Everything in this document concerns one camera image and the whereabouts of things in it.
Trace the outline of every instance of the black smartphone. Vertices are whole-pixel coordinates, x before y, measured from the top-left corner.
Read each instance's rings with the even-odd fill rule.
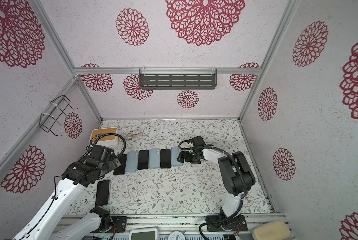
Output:
[[[118,159],[121,165],[114,169],[114,175],[123,175],[125,173],[125,164],[127,163],[127,154],[122,154]]]
[[[171,168],[171,149],[160,150],[160,168]]]
[[[141,150],[141,151],[139,151],[139,158],[138,158],[138,162],[137,162],[137,169],[138,170],[148,169],[149,155],[150,155],[149,150]]]
[[[101,207],[108,204],[109,186],[109,179],[97,183],[95,207]]]

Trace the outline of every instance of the black cable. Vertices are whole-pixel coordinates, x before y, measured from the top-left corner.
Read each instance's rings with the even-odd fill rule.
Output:
[[[181,142],[179,143],[179,149],[180,149],[180,150],[185,150],[185,151],[187,151],[187,150],[194,150],[194,149],[215,149],[215,150],[220,151],[220,152],[222,152],[223,154],[225,154],[225,155],[227,155],[227,156],[229,157],[229,159],[231,160],[232,164],[234,165],[234,167],[235,167],[235,169],[236,169],[236,171],[237,171],[237,173],[238,173],[238,175],[239,175],[240,181],[241,181],[242,184],[243,184],[243,192],[244,192],[244,193],[243,193],[242,196],[240,196],[240,203],[239,203],[239,206],[238,206],[238,209],[241,209],[241,208],[242,208],[242,205],[243,205],[243,198],[244,198],[245,196],[247,196],[247,194],[248,194],[248,189],[247,189],[247,185],[246,185],[246,183],[245,183],[245,181],[244,181],[243,174],[242,174],[242,172],[240,171],[239,166],[238,166],[237,162],[235,161],[234,157],[231,156],[228,152],[226,152],[226,151],[224,151],[223,149],[220,149],[220,148],[218,148],[218,147],[200,146],[200,147],[182,148],[182,147],[181,147],[181,144],[184,143],[184,142],[192,143],[191,140],[181,141]],[[202,232],[202,227],[203,227],[203,226],[206,226],[206,225],[208,225],[208,224],[215,224],[215,223],[221,223],[221,222],[228,221],[228,220],[230,220],[231,218],[234,218],[237,214],[239,214],[239,212],[233,213],[233,214],[232,214],[231,216],[229,216],[228,218],[224,218],[224,219],[217,220],[217,221],[213,221],[213,222],[205,222],[205,223],[202,223],[202,224],[200,224],[200,226],[199,226],[199,233],[201,234],[201,236],[202,236],[205,240],[210,240],[210,239],[208,239],[208,238],[203,234],[203,232]]]
[[[113,132],[109,132],[109,133],[103,134],[103,135],[101,135],[100,137],[98,137],[98,138],[92,143],[92,146],[96,145],[97,142],[98,142],[101,138],[106,137],[106,136],[117,136],[117,137],[119,137],[119,138],[123,141],[123,149],[120,151],[120,153],[119,153],[118,155],[115,155],[114,157],[111,157],[111,158],[110,158],[110,160],[113,161],[113,160],[117,159],[119,156],[121,156],[121,155],[124,153],[125,148],[126,148],[127,145],[126,145],[126,143],[125,143],[125,138],[124,138],[122,135],[117,134],[117,133],[113,133]],[[84,161],[83,159],[84,159],[88,154],[90,154],[91,151],[92,151],[92,147],[91,147],[86,153],[84,153],[83,156],[81,156],[77,161],[78,161],[78,162],[83,162],[83,161]]]
[[[24,236],[21,237],[19,240],[22,240],[22,239],[25,237],[25,235],[29,234],[30,232],[32,232],[33,229],[35,229],[35,228],[37,227],[37,225],[41,222],[41,220],[43,220],[44,216],[47,214],[47,212],[48,212],[49,209],[51,208],[52,203],[53,203],[55,200],[57,200],[57,197],[56,197],[56,178],[57,178],[57,177],[62,178],[61,176],[54,176],[54,177],[53,177],[53,182],[54,182],[54,184],[55,184],[55,195],[53,195],[52,202],[51,202],[51,204],[49,205],[47,211],[43,214],[43,216],[42,216],[42,217],[40,218],[40,220],[36,223],[36,225],[35,225],[33,228],[31,228],[31,230],[29,230],[28,233],[24,234]]]

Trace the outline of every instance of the leaf pattern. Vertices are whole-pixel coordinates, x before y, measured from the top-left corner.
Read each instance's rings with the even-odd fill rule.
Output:
[[[243,203],[243,213],[271,212],[252,165],[236,119],[224,120],[111,120],[101,128],[118,127],[119,132],[138,129],[139,139],[127,141],[126,153],[152,148],[171,148],[201,135],[206,143],[230,153],[242,151],[256,177]],[[119,153],[122,144],[111,146]],[[210,161],[184,163],[170,169],[147,169],[104,179],[111,180],[110,204],[103,208],[112,214],[211,214],[219,213],[226,190],[219,167]],[[95,205],[97,182],[84,190],[69,207],[67,215],[86,214]]]

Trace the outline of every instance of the yellow sponge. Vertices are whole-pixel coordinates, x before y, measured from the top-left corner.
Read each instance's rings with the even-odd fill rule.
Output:
[[[291,237],[290,229],[282,221],[269,222],[252,231],[254,240],[283,240]]]

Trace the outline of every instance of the white clock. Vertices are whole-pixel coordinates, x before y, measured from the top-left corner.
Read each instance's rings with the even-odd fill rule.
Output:
[[[181,232],[175,231],[168,236],[168,240],[186,240]]]

